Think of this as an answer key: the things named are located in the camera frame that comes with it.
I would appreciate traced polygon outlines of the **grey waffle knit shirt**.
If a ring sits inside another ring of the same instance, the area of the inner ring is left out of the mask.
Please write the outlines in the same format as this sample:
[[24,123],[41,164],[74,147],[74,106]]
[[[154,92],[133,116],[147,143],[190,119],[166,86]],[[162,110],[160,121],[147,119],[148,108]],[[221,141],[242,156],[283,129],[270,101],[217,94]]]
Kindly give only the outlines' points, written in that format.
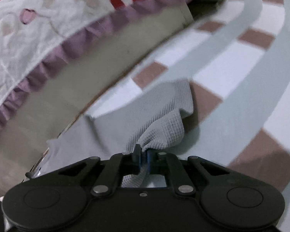
[[48,153],[33,179],[92,156],[108,160],[114,154],[164,150],[178,145],[185,134],[183,119],[194,112],[188,79],[161,83],[126,106],[97,118],[80,117],[66,132],[48,140]]

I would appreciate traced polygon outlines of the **quilted bear pattern bedspread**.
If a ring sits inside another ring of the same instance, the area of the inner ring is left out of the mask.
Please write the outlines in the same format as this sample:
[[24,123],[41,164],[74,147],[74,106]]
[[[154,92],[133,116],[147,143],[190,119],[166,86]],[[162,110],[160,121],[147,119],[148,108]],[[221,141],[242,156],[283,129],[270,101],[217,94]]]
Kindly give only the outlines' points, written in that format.
[[99,38],[190,0],[0,0],[0,132],[29,93]]

